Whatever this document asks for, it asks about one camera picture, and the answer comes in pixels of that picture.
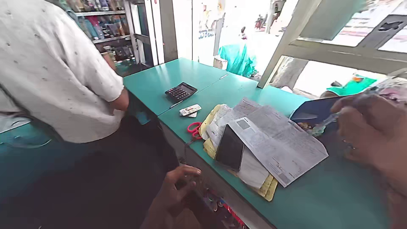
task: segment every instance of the calculator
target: calculator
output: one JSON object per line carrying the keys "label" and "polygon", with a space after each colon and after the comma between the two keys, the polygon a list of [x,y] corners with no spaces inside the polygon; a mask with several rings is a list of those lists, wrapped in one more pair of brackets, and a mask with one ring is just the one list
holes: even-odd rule
{"label": "calculator", "polygon": [[180,85],[168,90],[165,94],[169,95],[175,102],[185,100],[197,92],[198,89],[182,82]]}

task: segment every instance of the calculator keypad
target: calculator keypad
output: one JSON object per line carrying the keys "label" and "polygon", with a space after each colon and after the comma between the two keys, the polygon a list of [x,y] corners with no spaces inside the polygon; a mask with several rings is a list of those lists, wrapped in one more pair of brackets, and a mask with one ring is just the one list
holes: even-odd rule
{"label": "calculator keypad", "polygon": [[188,92],[182,90],[179,87],[174,87],[174,88],[168,90],[167,93],[170,94],[171,96],[173,96],[176,99],[182,99],[185,96],[189,96]]}

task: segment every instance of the shirt sleeve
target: shirt sleeve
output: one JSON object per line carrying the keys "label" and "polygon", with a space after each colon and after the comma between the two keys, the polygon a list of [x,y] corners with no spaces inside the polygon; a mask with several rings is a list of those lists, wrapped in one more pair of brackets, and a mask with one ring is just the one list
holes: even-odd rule
{"label": "shirt sleeve", "polygon": [[117,99],[124,88],[123,78],[114,72],[74,20],[59,7],[50,7],[55,12],[54,33],[63,61],[93,93],[107,102]]}

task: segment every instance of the yellow paper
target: yellow paper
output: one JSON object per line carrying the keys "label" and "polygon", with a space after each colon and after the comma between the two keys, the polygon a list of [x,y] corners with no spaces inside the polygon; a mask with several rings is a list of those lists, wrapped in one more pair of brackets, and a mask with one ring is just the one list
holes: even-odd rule
{"label": "yellow paper", "polygon": [[212,158],[215,158],[215,154],[216,154],[216,150],[215,147],[212,144],[212,141],[210,139],[207,139],[204,143],[203,143],[203,149],[204,151]]}
{"label": "yellow paper", "polygon": [[267,193],[266,193],[266,196],[264,197],[264,199],[266,199],[269,202],[273,199],[274,193],[276,192],[277,185],[278,185],[278,181],[274,178],[271,181],[270,187],[267,190]]}
{"label": "yellow paper", "polygon": [[263,185],[261,186],[260,189],[256,189],[256,188],[255,188],[255,190],[257,191],[257,193],[258,193],[260,196],[262,196],[262,197],[265,197],[265,196],[266,196],[267,190],[269,189],[269,187],[270,187],[271,182],[273,181],[273,179],[274,179],[274,177],[273,177],[272,175],[269,175],[269,176],[266,178],[266,180],[264,181],[264,183],[263,183]]}
{"label": "yellow paper", "polygon": [[201,127],[199,128],[199,135],[202,136],[202,133],[206,131],[206,127],[212,122],[213,118],[215,117],[216,112],[218,112],[219,108],[221,107],[220,104],[216,105],[213,110],[209,113],[206,117],[205,121],[202,122]]}

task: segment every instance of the hand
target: hand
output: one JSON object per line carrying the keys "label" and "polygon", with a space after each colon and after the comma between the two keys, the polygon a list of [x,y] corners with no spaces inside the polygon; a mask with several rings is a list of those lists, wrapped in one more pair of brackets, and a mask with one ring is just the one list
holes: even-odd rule
{"label": "hand", "polygon": [[372,165],[393,189],[407,195],[407,111],[404,107],[377,95],[354,95],[337,101],[331,110],[341,110],[339,134],[355,148],[350,158]]}
{"label": "hand", "polygon": [[199,176],[200,174],[201,170],[189,165],[179,166],[175,170],[167,172],[161,189],[152,205],[155,205],[155,207],[158,205],[160,208],[168,210],[170,207],[178,204],[197,184],[192,181],[185,187],[177,190],[175,183],[187,175]]}
{"label": "hand", "polygon": [[175,170],[167,172],[164,178],[161,189],[154,198],[141,229],[158,229],[167,228],[166,225],[171,225],[171,216],[168,210],[180,203],[181,200],[196,186],[195,182],[189,182],[185,187],[177,190],[175,183],[187,175],[199,176],[201,170],[183,165]]}

